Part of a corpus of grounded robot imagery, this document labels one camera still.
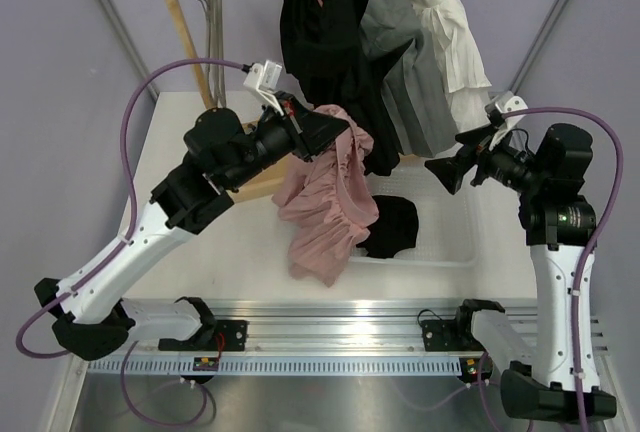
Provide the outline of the pink pleated skirt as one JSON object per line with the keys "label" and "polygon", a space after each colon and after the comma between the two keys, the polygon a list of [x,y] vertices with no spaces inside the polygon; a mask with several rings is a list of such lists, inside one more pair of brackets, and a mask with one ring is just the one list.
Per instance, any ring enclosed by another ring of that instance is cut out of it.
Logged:
{"label": "pink pleated skirt", "polygon": [[374,139],[337,105],[316,111],[345,120],[348,128],[314,161],[291,158],[272,201],[278,217],[296,226],[288,249],[290,275],[313,277],[331,287],[379,218],[364,166]]}

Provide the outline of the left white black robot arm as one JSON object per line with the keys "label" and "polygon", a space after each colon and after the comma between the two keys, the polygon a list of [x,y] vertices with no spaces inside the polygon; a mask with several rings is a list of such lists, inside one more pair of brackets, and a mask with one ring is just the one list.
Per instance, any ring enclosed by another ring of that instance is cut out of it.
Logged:
{"label": "left white black robot arm", "polygon": [[250,130],[228,108],[202,113],[184,135],[182,162],[152,190],[133,228],[72,276],[46,278],[35,286],[65,351],[94,361],[129,341],[155,340],[176,351],[215,346],[217,320],[202,299],[144,305],[124,295],[229,210],[233,194],[247,182],[289,154],[315,159],[349,127],[344,119],[306,109],[289,94],[277,94],[276,101],[285,110],[264,107]]}

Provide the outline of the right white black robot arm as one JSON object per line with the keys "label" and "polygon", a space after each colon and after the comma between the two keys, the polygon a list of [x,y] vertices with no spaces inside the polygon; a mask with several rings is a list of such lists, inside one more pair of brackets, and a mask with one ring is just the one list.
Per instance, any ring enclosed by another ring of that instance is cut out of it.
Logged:
{"label": "right white black robot arm", "polygon": [[454,336],[482,346],[500,373],[502,406],[511,418],[584,425],[612,419],[616,398],[603,391],[593,359],[588,249],[596,214],[580,190],[592,160],[592,137],[554,124],[529,153],[498,140],[494,126],[457,136],[461,148],[425,167],[455,194],[464,175],[472,185],[491,178],[519,196],[519,221],[534,267],[537,338],[529,347],[496,302],[467,299],[456,312]]}

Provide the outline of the small black skirt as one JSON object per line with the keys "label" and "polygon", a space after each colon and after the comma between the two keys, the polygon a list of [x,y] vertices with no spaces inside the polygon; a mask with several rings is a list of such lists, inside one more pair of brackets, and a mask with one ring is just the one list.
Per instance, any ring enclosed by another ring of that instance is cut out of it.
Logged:
{"label": "small black skirt", "polygon": [[404,198],[374,195],[379,217],[368,227],[369,236],[357,245],[366,256],[391,259],[399,252],[416,247],[419,218],[415,204]]}

